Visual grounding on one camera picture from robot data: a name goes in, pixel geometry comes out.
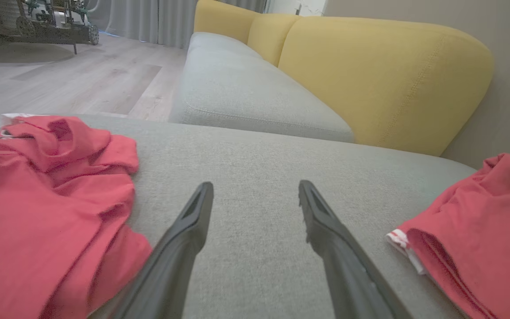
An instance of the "gray sofa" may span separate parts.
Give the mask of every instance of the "gray sofa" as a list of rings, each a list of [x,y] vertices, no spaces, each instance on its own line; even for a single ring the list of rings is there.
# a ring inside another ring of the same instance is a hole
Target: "gray sofa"
[[[330,107],[238,40],[196,32],[169,122],[354,141]]]
[[[184,318],[333,318],[322,260],[306,243],[298,183],[312,181],[413,317],[461,318],[384,235],[474,172],[447,159],[337,141],[94,115],[137,141],[130,224],[152,245],[204,181],[214,204]],[[105,318],[111,304],[93,318]]]

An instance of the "wooden floor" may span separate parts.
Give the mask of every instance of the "wooden floor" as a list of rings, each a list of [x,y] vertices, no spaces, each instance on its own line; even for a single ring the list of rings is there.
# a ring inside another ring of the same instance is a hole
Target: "wooden floor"
[[[0,114],[166,121],[186,51],[100,33],[99,45],[0,46]]]

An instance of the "sofa backrest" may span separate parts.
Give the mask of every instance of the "sofa backrest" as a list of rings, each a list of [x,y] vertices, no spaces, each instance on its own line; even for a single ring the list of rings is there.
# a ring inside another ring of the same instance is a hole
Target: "sofa backrest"
[[[249,45],[338,113],[356,143],[434,156],[493,74],[481,42],[435,24],[259,14],[200,0],[194,30]]]
[[[267,62],[278,66],[287,35],[300,18],[292,14],[261,14],[255,17],[247,45]]]

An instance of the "red cloth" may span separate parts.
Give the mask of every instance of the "red cloth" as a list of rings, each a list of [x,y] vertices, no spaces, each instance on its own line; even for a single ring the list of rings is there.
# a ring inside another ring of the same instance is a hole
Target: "red cloth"
[[[151,252],[125,224],[135,141],[77,117],[18,117],[0,132],[0,319],[85,318]]]
[[[398,228],[467,315],[510,319],[509,154],[487,159]]]

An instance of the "beige wall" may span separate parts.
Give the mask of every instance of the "beige wall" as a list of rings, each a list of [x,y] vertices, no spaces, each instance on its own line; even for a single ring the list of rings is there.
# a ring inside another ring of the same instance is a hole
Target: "beige wall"
[[[296,14],[300,7],[300,16],[322,16],[326,0],[267,0],[268,13]]]
[[[495,58],[489,91],[443,157],[479,168],[498,153],[510,153],[510,1],[506,0],[328,0],[325,16],[443,24],[479,39]]]

